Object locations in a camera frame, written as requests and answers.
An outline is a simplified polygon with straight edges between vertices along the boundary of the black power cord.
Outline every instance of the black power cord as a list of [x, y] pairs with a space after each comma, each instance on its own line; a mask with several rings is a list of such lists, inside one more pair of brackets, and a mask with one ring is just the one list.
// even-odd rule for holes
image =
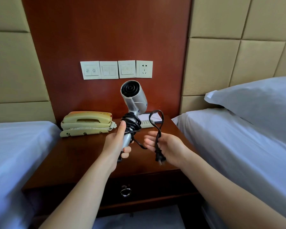
[[[161, 118], [162, 118], [162, 122], [161, 122], [161, 125], [160, 127], [158, 128], [158, 126], [153, 123], [150, 118], [151, 116], [156, 113], [156, 112], [160, 112], [161, 113]], [[156, 141], [155, 141], [155, 153], [156, 153], [156, 162], [159, 162], [159, 164], [161, 165], [162, 162], [164, 162], [166, 160], [166, 157], [164, 157], [164, 155], [162, 154], [162, 150], [160, 150], [159, 146], [158, 146], [158, 139], [161, 137], [161, 128], [162, 128], [162, 125], [164, 123], [164, 114], [161, 110], [154, 110], [152, 111], [150, 114], [149, 114], [149, 121], [150, 123], [156, 127], [158, 129], [158, 133], [157, 133], [157, 136], [156, 136]]]
[[[160, 125], [160, 127], [158, 127], [155, 123], [153, 123], [151, 121], [151, 116], [156, 113], [156, 112], [160, 112], [161, 113], [161, 117], [162, 117], [162, 123]], [[130, 119], [127, 119], [128, 118], [134, 118], [137, 122], [134, 122]], [[126, 113], [123, 117], [122, 117], [122, 120], [126, 122], [126, 130], [125, 130], [125, 133], [124, 134], [131, 134], [131, 141], [135, 141], [142, 149], [147, 149], [145, 148], [140, 142], [138, 142], [135, 138], [134, 138], [134, 135], [136, 134], [136, 132], [139, 132], [141, 130], [141, 120], [133, 113], [133, 112], [128, 112]], [[164, 114], [161, 110], [155, 110], [153, 112], [151, 112], [149, 114], [149, 121], [150, 123], [156, 127], [158, 129], [158, 133], [157, 133], [157, 136], [156, 136], [156, 141], [155, 141], [155, 153], [156, 153], [156, 162], [159, 162], [159, 164], [162, 164], [162, 162], [164, 162], [166, 160], [166, 158], [163, 156], [162, 154], [162, 151], [160, 150], [159, 146], [158, 146], [158, 139], [161, 137], [161, 127], [164, 123]], [[118, 158], [118, 162], [121, 162], [122, 161], [122, 157], [121, 157], [121, 154]]]
[[[134, 122], [130, 119], [127, 119], [127, 117], [130, 118], [134, 118], [137, 122]], [[133, 113], [133, 112], [129, 112], [126, 113], [123, 117], [122, 120], [126, 122], [126, 130], [125, 130], [125, 134], [131, 134], [131, 141], [135, 141], [137, 142], [137, 144], [142, 148], [142, 149], [147, 149], [145, 148], [140, 142], [138, 142], [135, 138], [134, 135], [136, 134], [136, 132], [141, 130], [141, 120]]]

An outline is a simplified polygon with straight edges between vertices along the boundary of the wooden wall panel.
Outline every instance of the wooden wall panel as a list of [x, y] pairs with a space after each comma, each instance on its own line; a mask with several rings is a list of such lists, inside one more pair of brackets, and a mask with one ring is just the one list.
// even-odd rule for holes
[[191, 0], [23, 0], [54, 115], [127, 112], [128, 79], [83, 80], [80, 61], [152, 60], [148, 111], [179, 113]]

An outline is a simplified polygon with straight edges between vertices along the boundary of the switch panel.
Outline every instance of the switch panel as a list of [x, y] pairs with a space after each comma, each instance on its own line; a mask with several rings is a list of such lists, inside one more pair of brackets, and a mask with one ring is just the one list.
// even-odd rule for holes
[[120, 78], [135, 78], [136, 77], [136, 61], [124, 60], [118, 61]]
[[117, 61], [100, 61], [102, 79], [118, 79], [118, 62]]
[[151, 78], [153, 76], [153, 62], [137, 60], [137, 78]]
[[80, 62], [84, 79], [101, 79], [99, 61]]

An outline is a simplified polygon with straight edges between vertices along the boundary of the nightstand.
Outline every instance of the nightstand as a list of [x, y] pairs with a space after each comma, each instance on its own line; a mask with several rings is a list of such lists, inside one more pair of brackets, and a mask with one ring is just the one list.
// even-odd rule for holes
[[[151, 130], [155, 128], [144, 128], [135, 138], [143, 143], [144, 135]], [[165, 116], [162, 132], [179, 137], [196, 151], [168, 116]], [[99, 156], [106, 136], [101, 133], [67, 137], [57, 142], [22, 188], [35, 215], [49, 215], [61, 203]], [[200, 208], [201, 195], [177, 167], [168, 162], [159, 165], [155, 153], [143, 150], [137, 143], [130, 146], [129, 158], [123, 159], [109, 177], [98, 216], [157, 208], [190, 199]]]

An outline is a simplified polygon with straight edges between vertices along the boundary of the padded headboard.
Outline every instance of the padded headboard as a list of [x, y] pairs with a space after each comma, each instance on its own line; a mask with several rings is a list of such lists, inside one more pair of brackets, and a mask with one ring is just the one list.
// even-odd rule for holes
[[286, 76], [286, 0], [193, 0], [180, 114], [204, 95]]
[[55, 122], [21, 0], [0, 0], [0, 122]]

